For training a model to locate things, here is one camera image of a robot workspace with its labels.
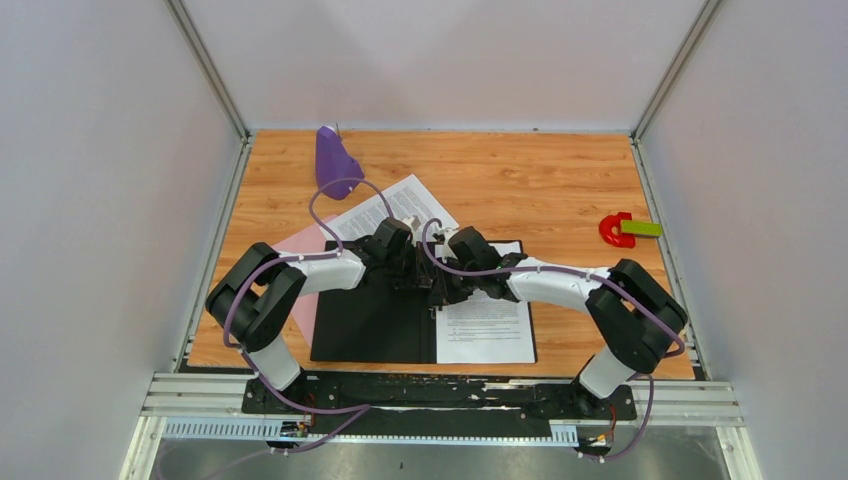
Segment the printed white paper sheet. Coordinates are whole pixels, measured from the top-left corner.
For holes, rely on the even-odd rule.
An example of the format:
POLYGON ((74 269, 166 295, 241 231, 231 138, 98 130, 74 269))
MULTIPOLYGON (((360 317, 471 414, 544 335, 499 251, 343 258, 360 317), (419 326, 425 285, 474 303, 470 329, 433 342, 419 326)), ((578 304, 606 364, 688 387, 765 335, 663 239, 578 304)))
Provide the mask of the printed white paper sheet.
POLYGON ((531 307, 477 290, 436 310, 435 347, 438 364, 534 364, 531 307))

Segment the red folder with black inside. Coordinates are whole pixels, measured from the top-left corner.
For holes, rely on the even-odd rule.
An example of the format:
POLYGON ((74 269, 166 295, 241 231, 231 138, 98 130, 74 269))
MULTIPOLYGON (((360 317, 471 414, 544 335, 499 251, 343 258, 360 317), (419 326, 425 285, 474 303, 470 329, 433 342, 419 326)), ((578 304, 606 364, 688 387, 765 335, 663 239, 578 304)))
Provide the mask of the red folder with black inside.
POLYGON ((435 312, 429 290, 390 289, 378 277, 387 258, 364 240, 347 243, 358 254, 366 271, 351 290, 320 293, 311 346, 313 361, 353 363, 438 364, 435 347, 435 312))

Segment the pink clipboard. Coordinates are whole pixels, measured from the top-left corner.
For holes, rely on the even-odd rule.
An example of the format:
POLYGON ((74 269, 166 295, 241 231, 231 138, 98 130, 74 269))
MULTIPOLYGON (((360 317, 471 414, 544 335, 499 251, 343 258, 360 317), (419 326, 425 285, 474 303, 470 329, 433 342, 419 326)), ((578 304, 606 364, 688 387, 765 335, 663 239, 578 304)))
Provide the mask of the pink clipboard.
MULTIPOLYGON (((292 254, 307 254, 323 252, 325 247, 325 231, 313 223, 311 226, 276 243, 273 248, 292 254)), ((318 294, 310 292, 309 276, 301 274, 301 279, 295 285, 299 288, 298 297, 290 310, 290 316, 299 328, 306 344, 311 347, 318 305, 318 294)))

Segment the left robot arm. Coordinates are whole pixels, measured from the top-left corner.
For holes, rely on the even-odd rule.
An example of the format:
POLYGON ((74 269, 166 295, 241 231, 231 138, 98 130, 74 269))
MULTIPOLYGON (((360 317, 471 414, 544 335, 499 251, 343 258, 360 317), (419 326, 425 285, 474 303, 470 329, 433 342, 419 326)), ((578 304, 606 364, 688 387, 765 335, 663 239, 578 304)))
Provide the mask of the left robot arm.
POLYGON ((354 241, 295 254, 252 245, 208 295, 205 308, 270 385, 268 400, 283 413, 306 400, 302 373, 282 337, 296 301, 319 297, 317 349, 323 362, 425 363, 430 283, 420 263, 411 216, 386 218, 354 241))

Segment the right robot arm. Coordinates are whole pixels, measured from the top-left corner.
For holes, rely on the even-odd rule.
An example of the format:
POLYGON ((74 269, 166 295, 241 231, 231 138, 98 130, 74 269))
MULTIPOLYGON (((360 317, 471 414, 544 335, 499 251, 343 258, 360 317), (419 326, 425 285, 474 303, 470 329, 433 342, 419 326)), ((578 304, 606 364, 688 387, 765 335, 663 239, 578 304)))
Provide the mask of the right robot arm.
POLYGON ((570 392, 573 408, 584 417, 607 409, 621 384, 653 374, 662 360, 686 350, 686 311, 634 260, 585 268, 501 254, 475 228, 445 228, 438 219, 424 224, 422 238, 436 243, 423 251, 439 271, 450 304, 481 291, 491 299, 550 304, 592 319, 605 345, 579 371, 570 392))

